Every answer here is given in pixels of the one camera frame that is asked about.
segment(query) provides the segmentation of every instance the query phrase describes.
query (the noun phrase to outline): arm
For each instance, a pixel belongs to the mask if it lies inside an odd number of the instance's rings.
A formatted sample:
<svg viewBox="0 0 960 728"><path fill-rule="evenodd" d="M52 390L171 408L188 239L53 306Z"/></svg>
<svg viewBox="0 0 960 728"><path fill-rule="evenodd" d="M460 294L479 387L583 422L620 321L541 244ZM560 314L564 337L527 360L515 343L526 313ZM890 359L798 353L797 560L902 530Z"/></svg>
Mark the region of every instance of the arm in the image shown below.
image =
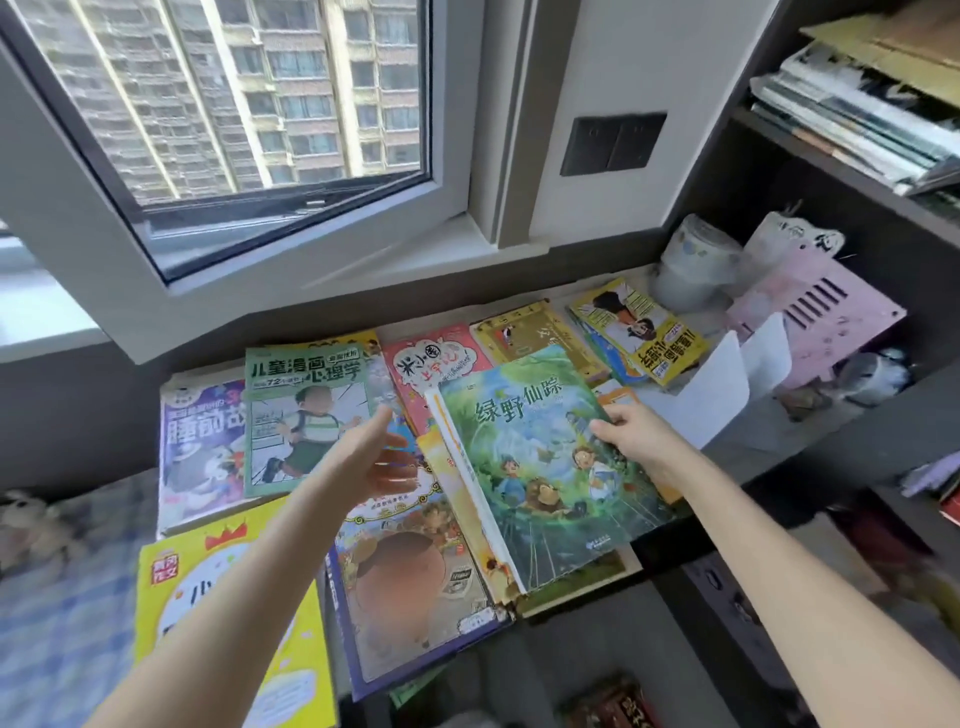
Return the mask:
<svg viewBox="0 0 960 728"><path fill-rule="evenodd" d="M684 494L820 725L957 724L960 681L936 658L656 414L608 412L593 432Z"/></svg>
<svg viewBox="0 0 960 728"><path fill-rule="evenodd" d="M259 539L97 709L87 728L241 726L347 512L417 485L382 406L307 476Z"/></svg>

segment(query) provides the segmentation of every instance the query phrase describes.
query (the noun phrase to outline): comic book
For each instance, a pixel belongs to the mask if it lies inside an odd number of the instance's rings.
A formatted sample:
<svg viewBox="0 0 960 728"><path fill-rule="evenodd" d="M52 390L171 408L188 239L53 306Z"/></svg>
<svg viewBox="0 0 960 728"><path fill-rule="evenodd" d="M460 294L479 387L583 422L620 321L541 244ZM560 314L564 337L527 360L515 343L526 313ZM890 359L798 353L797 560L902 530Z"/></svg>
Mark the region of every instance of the comic book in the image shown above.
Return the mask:
<svg viewBox="0 0 960 728"><path fill-rule="evenodd" d="M260 535L285 498L140 549L134 659L139 662L216 585ZM244 725L338 724L324 623L310 589L287 629Z"/></svg>
<svg viewBox="0 0 960 728"><path fill-rule="evenodd" d="M577 337L546 300L493 316L474 324L470 330L498 364L559 344L587 381L603 381L610 376L610 368Z"/></svg>
<svg viewBox="0 0 960 728"><path fill-rule="evenodd" d="M207 367L160 388L158 537L250 502L243 495L243 366Z"/></svg>
<svg viewBox="0 0 960 728"><path fill-rule="evenodd" d="M249 497L289 493L340 436L370 418L359 344L247 349Z"/></svg>
<svg viewBox="0 0 960 728"><path fill-rule="evenodd" d="M430 426L430 411L423 401L427 389L491 367L465 324L392 342L384 346L383 354L407 421L418 435Z"/></svg>
<svg viewBox="0 0 960 728"><path fill-rule="evenodd" d="M356 700L403 682L508 619L484 589L450 502L401 416L391 431L420 462L417 489L358 505L327 555Z"/></svg>
<svg viewBox="0 0 960 728"><path fill-rule="evenodd" d="M697 363L707 343L624 279L586 293L570 311L590 324L660 386Z"/></svg>
<svg viewBox="0 0 960 728"><path fill-rule="evenodd" d="M560 346L443 382L427 403L524 594L673 516L646 474L590 431L608 418Z"/></svg>

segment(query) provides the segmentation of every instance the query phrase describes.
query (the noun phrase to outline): yellow book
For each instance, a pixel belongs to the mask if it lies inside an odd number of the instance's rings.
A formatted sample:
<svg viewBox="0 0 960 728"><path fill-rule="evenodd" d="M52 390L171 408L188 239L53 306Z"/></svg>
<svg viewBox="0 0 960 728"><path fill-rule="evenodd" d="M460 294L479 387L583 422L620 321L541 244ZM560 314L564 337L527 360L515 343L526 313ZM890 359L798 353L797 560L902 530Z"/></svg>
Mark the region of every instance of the yellow book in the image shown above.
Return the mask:
<svg viewBox="0 0 960 728"><path fill-rule="evenodd" d="M200 526L140 549L136 581L134 659L156 648L260 535L286 498ZM245 725L337 725L324 623L310 589L250 709Z"/></svg>
<svg viewBox="0 0 960 728"><path fill-rule="evenodd" d="M660 386L697 363L707 342L624 279L584 294L570 306Z"/></svg>
<svg viewBox="0 0 960 728"><path fill-rule="evenodd" d="M559 344L587 381L602 381L610 376L610 368L577 337L548 301L492 316L471 326L470 331L497 364Z"/></svg>

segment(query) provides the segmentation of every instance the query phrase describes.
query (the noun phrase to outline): green book cover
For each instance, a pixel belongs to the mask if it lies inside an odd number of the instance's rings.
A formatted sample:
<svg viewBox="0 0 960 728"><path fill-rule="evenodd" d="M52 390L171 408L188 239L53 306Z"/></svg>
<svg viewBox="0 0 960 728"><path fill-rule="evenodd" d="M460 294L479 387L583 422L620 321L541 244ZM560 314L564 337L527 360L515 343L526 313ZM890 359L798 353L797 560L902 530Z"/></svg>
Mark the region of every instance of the green book cover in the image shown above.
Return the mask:
<svg viewBox="0 0 960 728"><path fill-rule="evenodd" d="M673 517L646 474L589 430L608 418L561 347L439 392L524 591Z"/></svg>
<svg viewBox="0 0 960 728"><path fill-rule="evenodd" d="M289 493L371 415L358 344L247 349L247 497Z"/></svg>

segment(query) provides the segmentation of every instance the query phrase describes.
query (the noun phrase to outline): hand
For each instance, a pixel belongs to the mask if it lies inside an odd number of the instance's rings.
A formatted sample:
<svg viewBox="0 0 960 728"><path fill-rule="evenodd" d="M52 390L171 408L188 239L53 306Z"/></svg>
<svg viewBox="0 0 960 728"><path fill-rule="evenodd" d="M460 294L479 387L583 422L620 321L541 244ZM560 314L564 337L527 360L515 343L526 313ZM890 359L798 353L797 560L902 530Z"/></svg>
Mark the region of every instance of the hand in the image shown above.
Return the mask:
<svg viewBox="0 0 960 728"><path fill-rule="evenodd" d="M409 445L403 437L387 432L393 416L393 410L381 404L372 418L345 432L313 471L328 473L332 487L343 490L351 506L417 488L416 457L391 449Z"/></svg>

